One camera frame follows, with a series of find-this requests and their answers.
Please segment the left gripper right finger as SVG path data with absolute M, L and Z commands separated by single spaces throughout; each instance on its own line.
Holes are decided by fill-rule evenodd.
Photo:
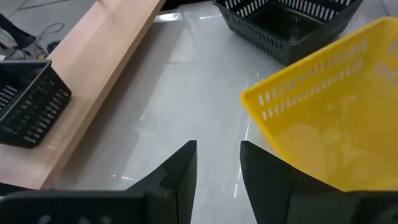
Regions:
M 240 163 L 246 192 L 258 223 L 285 223 L 292 192 L 336 190 L 250 141 L 241 141 Z

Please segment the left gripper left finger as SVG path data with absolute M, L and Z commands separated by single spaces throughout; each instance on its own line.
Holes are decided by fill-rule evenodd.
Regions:
M 129 223 L 190 224 L 197 186 L 197 142 L 190 140 L 126 190 Z

